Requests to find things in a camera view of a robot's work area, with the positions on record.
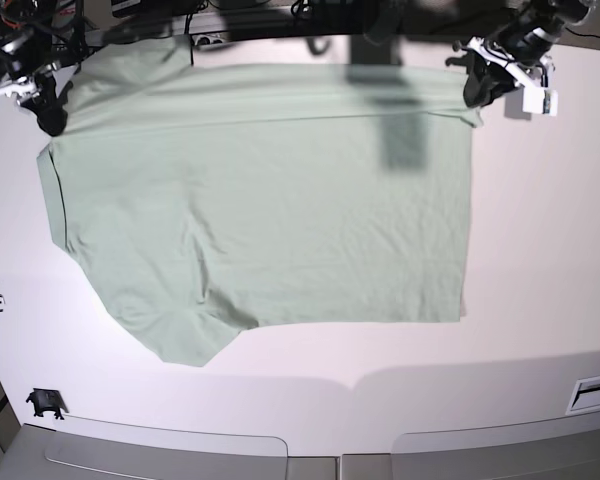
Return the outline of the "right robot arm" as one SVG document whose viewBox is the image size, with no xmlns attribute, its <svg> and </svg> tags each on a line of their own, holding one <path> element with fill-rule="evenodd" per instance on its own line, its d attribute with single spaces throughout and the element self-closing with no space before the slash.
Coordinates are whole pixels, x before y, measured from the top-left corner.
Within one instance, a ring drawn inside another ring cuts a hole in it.
<svg viewBox="0 0 600 480">
<path fill-rule="evenodd" d="M 82 13 L 81 1 L 0 1 L 0 99 L 13 98 L 52 137 L 68 119 L 57 73 L 88 55 Z"/>
</svg>

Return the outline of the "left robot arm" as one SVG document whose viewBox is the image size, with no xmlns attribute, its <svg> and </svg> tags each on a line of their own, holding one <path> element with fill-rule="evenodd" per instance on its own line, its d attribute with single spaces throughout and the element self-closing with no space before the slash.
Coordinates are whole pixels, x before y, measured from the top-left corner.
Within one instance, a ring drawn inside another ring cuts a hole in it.
<svg viewBox="0 0 600 480">
<path fill-rule="evenodd" d="M 482 108 L 514 91 L 522 92 L 522 111 L 555 116 L 558 93 L 549 86 L 554 63 L 549 55 L 568 26 L 583 24 L 595 1 L 528 1 L 506 25 L 486 37 L 454 45 L 469 57 L 463 99 Z"/>
</svg>

